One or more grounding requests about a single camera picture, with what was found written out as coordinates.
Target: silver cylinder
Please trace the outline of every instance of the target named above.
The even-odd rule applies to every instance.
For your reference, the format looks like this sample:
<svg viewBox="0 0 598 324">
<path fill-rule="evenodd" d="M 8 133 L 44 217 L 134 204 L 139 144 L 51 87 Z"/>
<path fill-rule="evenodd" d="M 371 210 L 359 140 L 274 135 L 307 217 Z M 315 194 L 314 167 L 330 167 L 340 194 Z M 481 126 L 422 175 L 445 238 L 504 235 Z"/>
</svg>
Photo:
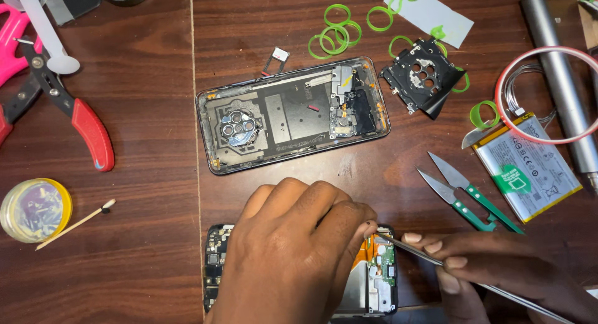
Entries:
<svg viewBox="0 0 598 324">
<path fill-rule="evenodd" d="M 523 14 L 532 33 L 536 47 L 560 45 L 554 18 L 550 15 L 546 0 L 521 0 Z M 590 125 L 573 80 L 571 65 L 563 53 L 542 53 L 540 61 L 548 87 L 557 107 L 558 117 L 563 124 L 564 134 L 572 137 L 582 133 Z M 579 173 L 598 172 L 598 148 L 593 135 L 569 144 L 571 156 Z M 598 192 L 598 183 L 592 182 Z"/>
</svg>

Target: pink-handled tool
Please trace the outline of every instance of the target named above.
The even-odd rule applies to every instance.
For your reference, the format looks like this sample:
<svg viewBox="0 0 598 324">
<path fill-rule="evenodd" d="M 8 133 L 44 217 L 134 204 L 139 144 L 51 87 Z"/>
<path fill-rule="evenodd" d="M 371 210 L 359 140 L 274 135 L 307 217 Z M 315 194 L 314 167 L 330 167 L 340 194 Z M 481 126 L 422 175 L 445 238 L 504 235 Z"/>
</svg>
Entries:
<svg viewBox="0 0 598 324">
<path fill-rule="evenodd" d="M 17 58 L 14 55 L 19 45 L 14 39 L 23 36 L 25 28 L 29 24 L 29 17 L 26 13 L 21 13 L 8 4 L 0 4 L 0 14 L 4 12 L 10 12 L 10 16 L 0 29 L 0 86 L 17 72 L 27 67 L 25 57 Z M 41 47 L 42 42 L 38 37 L 35 40 L 35 52 L 41 53 Z"/>
</svg>

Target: smartphone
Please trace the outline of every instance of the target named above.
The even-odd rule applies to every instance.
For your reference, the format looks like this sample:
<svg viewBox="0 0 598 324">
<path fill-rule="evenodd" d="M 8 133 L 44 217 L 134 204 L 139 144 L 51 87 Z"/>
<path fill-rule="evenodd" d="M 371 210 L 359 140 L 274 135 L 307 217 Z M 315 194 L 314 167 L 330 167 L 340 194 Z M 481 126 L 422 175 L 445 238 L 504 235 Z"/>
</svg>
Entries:
<svg viewBox="0 0 598 324">
<path fill-rule="evenodd" d="M 199 92 L 210 171 L 226 175 L 385 136 L 374 64 L 357 57 Z"/>
<path fill-rule="evenodd" d="M 206 312 L 210 311 L 218 297 L 228 237 L 234 227 L 232 224 L 219 224 L 207 231 L 203 270 L 203 306 Z M 379 225 L 378 232 L 395 236 L 390 225 Z M 364 240 L 333 318 L 382 317 L 396 312 L 395 257 L 395 246 L 387 240 L 377 235 Z"/>
</svg>

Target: fingernail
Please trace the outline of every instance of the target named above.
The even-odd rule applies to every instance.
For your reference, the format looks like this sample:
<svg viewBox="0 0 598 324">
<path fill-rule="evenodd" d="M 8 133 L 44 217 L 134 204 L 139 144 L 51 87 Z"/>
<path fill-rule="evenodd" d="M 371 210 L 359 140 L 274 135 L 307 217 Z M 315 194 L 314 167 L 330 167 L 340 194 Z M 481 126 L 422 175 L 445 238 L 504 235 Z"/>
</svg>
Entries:
<svg viewBox="0 0 598 324">
<path fill-rule="evenodd" d="M 463 268 L 467 264 L 467 258 L 462 256 L 453 256 L 444 260 L 444 264 L 447 266 L 447 268 L 451 269 Z"/>
<path fill-rule="evenodd" d="M 368 229 L 363 232 L 363 239 L 367 240 L 372 234 L 376 233 L 378 230 L 378 224 L 373 220 L 366 221 L 365 223 L 369 226 Z"/>
<path fill-rule="evenodd" d="M 440 249 L 443 247 L 443 242 L 442 241 L 438 241 L 435 243 L 431 243 L 428 244 L 427 246 L 424 246 L 423 248 L 430 254 L 434 254 L 437 251 L 440 251 Z"/>
<path fill-rule="evenodd" d="M 448 274 L 442 268 L 437 269 L 436 274 L 438 276 L 438 285 L 444 292 L 456 295 L 461 291 L 459 280 L 455 276 Z"/>
<path fill-rule="evenodd" d="M 416 243 L 422 239 L 422 235 L 417 234 L 417 233 L 405 233 L 405 234 L 403 234 L 403 236 L 405 237 L 405 242 L 410 242 L 410 243 Z"/>
</svg>

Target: pliers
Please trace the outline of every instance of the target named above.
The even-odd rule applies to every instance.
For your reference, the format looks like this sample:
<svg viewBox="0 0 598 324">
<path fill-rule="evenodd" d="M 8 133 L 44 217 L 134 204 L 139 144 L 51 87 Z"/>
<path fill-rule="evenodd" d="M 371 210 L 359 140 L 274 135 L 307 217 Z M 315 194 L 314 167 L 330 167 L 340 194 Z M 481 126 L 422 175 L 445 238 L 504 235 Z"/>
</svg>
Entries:
<svg viewBox="0 0 598 324">
<path fill-rule="evenodd" d="M 507 229 L 511 232 L 517 232 L 524 234 L 519 227 L 515 226 L 512 221 L 509 220 L 496 206 L 494 206 L 488 199 L 486 199 L 479 190 L 477 190 L 470 182 L 461 175 L 457 169 L 453 168 L 449 163 L 445 162 L 442 158 L 429 152 L 430 157 L 436 166 L 443 174 L 444 178 L 448 183 L 434 178 L 431 175 L 425 173 L 420 168 L 416 167 L 423 179 L 438 193 L 438 195 L 444 199 L 450 206 L 452 206 L 457 212 L 459 212 L 465 219 L 471 222 L 475 228 L 479 231 L 492 232 L 496 227 L 494 221 L 500 221 Z M 471 212 L 460 200 L 454 196 L 456 188 L 461 188 L 467 192 L 472 198 L 475 199 L 480 205 L 482 205 L 489 213 L 490 216 L 486 219 L 489 223 L 483 223 L 474 213 Z"/>
<path fill-rule="evenodd" d="M 0 145 L 12 131 L 12 125 L 30 108 L 43 90 L 52 103 L 71 118 L 71 124 L 85 140 L 93 157 L 94 167 L 99 171 L 110 171 L 114 167 L 114 151 L 104 125 L 85 102 L 73 99 L 59 81 L 57 75 L 47 67 L 44 53 L 35 52 L 34 43 L 27 37 L 16 39 L 21 43 L 31 70 L 19 92 L 0 106 Z"/>
</svg>

